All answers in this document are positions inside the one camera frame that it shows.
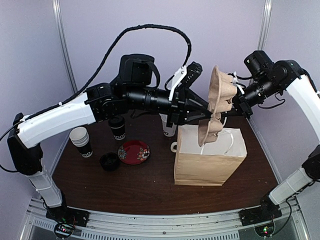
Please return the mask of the stack of black lids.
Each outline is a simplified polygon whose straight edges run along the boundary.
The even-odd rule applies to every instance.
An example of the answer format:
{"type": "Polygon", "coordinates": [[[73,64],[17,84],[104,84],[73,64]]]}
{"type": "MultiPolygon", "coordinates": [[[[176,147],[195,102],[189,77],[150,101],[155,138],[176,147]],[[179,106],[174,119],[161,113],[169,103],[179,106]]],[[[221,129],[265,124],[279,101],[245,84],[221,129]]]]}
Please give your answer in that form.
{"type": "Polygon", "coordinates": [[[100,157],[99,163],[104,171],[112,172],[119,168],[121,161],[116,153],[108,152],[100,157]]]}

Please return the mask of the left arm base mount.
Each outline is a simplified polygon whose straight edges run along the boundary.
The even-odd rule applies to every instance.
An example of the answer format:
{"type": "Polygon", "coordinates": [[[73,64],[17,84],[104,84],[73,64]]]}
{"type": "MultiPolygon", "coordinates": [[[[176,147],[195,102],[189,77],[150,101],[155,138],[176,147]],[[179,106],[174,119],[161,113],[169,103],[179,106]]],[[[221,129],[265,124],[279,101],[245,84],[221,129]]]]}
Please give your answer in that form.
{"type": "Polygon", "coordinates": [[[66,205],[52,208],[45,202],[42,205],[46,209],[45,217],[56,222],[53,233],[58,239],[67,239],[79,230],[77,227],[87,226],[90,213],[86,210],[70,208],[66,205]]]}

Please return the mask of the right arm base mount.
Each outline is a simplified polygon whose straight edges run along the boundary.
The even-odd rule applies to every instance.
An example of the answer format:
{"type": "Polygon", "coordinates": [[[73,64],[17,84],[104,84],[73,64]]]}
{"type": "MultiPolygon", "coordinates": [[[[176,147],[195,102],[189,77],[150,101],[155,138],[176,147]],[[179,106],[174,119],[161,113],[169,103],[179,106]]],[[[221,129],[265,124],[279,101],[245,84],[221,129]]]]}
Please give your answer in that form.
{"type": "Polygon", "coordinates": [[[238,212],[243,227],[253,225],[254,232],[261,238],[272,237],[276,232],[275,219],[282,216],[279,205],[263,198],[260,205],[243,208],[238,212]]]}

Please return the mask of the stack of paper cups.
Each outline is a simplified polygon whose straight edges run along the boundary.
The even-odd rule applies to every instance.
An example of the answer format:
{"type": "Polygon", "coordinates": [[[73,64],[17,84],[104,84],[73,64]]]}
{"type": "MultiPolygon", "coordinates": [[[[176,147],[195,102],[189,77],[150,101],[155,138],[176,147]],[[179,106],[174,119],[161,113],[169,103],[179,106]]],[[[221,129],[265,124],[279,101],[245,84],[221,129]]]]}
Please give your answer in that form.
{"type": "Polygon", "coordinates": [[[93,154],[90,137],[85,127],[74,128],[69,133],[69,139],[83,158],[89,158],[93,154]]]}

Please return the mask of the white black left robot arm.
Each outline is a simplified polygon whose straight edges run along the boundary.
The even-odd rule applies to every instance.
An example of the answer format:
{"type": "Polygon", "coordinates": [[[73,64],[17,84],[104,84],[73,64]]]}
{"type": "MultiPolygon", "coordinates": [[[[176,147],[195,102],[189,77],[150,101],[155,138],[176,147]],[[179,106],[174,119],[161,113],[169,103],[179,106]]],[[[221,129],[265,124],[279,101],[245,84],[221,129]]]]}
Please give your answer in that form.
{"type": "Polygon", "coordinates": [[[109,120],[129,110],[167,115],[168,125],[185,125],[211,116],[208,103],[190,86],[203,68],[192,62],[173,75],[171,90],[151,86],[152,76],[159,77],[155,59],[145,54],[121,57],[114,80],[83,90],[67,103],[60,103],[40,114],[17,114],[8,133],[7,145],[16,170],[27,176],[36,191],[52,208],[61,222],[72,218],[63,193],[42,165],[41,142],[67,130],[109,120]]]}

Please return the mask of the black white paper cup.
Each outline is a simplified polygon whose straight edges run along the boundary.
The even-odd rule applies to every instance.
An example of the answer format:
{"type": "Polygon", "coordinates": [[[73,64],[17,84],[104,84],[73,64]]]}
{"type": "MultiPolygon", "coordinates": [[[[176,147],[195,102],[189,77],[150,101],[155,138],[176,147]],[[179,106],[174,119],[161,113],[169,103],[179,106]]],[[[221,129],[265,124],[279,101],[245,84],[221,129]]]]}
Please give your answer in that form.
{"type": "Polygon", "coordinates": [[[113,137],[115,140],[120,141],[123,140],[126,137],[126,129],[125,129],[125,125],[123,125],[122,127],[119,128],[111,128],[113,137]]]}

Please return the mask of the cardboard cup carrier tray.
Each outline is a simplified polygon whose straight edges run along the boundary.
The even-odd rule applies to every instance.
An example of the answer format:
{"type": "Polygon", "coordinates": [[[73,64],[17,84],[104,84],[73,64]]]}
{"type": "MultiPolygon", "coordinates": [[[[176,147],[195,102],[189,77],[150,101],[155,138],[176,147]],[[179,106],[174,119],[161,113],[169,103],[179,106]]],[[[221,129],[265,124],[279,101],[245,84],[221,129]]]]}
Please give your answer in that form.
{"type": "Polygon", "coordinates": [[[200,120],[198,123],[198,145],[213,143],[218,139],[218,133],[223,130],[221,123],[222,113],[232,109],[233,97],[237,87],[233,84],[233,77],[214,66],[208,89],[208,107],[211,112],[209,119],[200,120]]]}

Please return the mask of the brown paper bag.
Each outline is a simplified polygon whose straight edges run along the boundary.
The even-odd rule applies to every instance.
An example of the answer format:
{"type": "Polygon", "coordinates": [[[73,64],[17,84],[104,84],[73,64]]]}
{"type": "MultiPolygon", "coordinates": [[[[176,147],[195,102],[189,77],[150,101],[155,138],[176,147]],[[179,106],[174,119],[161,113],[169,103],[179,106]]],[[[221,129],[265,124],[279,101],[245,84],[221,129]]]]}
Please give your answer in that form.
{"type": "Polygon", "coordinates": [[[239,128],[223,128],[215,142],[198,144],[198,126],[186,124],[177,130],[174,184],[222,186],[247,157],[239,128]]]}

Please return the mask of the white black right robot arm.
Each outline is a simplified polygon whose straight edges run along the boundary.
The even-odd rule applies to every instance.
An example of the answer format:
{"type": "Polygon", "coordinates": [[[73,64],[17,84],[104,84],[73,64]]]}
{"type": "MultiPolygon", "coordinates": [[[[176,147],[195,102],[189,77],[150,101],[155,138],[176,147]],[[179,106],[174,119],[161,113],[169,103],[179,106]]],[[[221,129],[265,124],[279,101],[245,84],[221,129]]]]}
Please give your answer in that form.
{"type": "Polygon", "coordinates": [[[278,179],[256,210],[266,221],[280,204],[320,181],[320,92],[295,60],[273,61],[255,50],[243,62],[249,83],[238,86],[230,114],[252,121],[278,179]]]}

